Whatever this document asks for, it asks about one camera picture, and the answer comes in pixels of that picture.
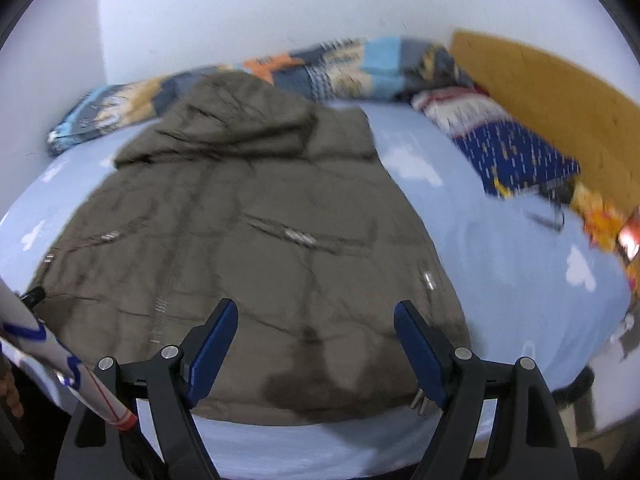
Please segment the wooden headboard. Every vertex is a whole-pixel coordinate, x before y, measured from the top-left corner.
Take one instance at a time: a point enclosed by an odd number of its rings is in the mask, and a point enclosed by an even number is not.
[[[575,156],[589,188],[626,214],[640,205],[640,107],[632,100],[525,44],[458,31],[450,51],[509,113]]]

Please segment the pillow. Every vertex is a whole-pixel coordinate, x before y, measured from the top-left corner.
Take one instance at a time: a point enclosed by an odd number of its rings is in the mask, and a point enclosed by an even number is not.
[[[578,162],[520,124],[478,89],[451,87],[412,99],[468,158],[488,194],[551,189],[580,172]]]

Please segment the bed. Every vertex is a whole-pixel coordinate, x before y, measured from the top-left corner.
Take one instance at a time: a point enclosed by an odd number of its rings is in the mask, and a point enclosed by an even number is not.
[[[499,362],[527,355],[551,389],[571,383],[629,303],[626,277],[615,258],[589,247],[580,219],[569,211],[558,234],[530,218],[553,215],[540,197],[485,195],[455,145],[408,105],[335,104],[354,105],[368,115],[382,163],[436,245],[474,351]],[[130,126],[66,151],[14,203],[0,222],[0,275],[13,290],[25,290],[76,207],[114,171],[113,155],[144,127]],[[438,206],[427,206],[433,203]],[[54,402],[72,409],[72,397],[55,378],[11,348],[5,351]],[[489,435],[494,409],[486,403],[478,438]],[[143,402],[140,416],[155,443]],[[225,478],[311,480],[372,476],[416,463],[437,421],[438,416],[422,418],[398,408],[363,420],[297,427],[200,418],[196,424]]]

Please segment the white wall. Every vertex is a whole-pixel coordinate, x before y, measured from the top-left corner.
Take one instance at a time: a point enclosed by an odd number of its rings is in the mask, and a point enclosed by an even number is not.
[[[345,36],[447,43],[466,27],[571,59],[640,102],[640,66],[597,0],[100,0],[100,23],[110,82]]]
[[[0,218],[50,163],[47,132],[104,81],[97,0],[35,0],[0,50]]]

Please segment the mattress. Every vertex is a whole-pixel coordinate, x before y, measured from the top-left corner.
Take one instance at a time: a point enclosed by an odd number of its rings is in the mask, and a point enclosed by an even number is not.
[[[628,306],[630,292],[615,258],[589,247],[580,219],[569,211],[558,234],[530,218],[552,218],[541,198],[486,196],[453,143],[407,105],[336,104],[348,105],[367,113],[382,163],[433,239],[460,298],[474,351],[506,363],[527,355],[551,389],[571,383]],[[14,203],[0,221],[0,276],[9,287],[25,291],[75,209],[114,171],[115,153],[144,127],[63,153]],[[73,409],[75,399],[55,377],[10,346],[3,350],[55,403]],[[139,402],[139,412],[143,431],[159,450],[146,402]],[[485,402],[478,438],[489,435],[494,412],[495,403]],[[225,478],[326,480],[418,462],[439,417],[398,408],[363,420],[286,428],[195,418]]]

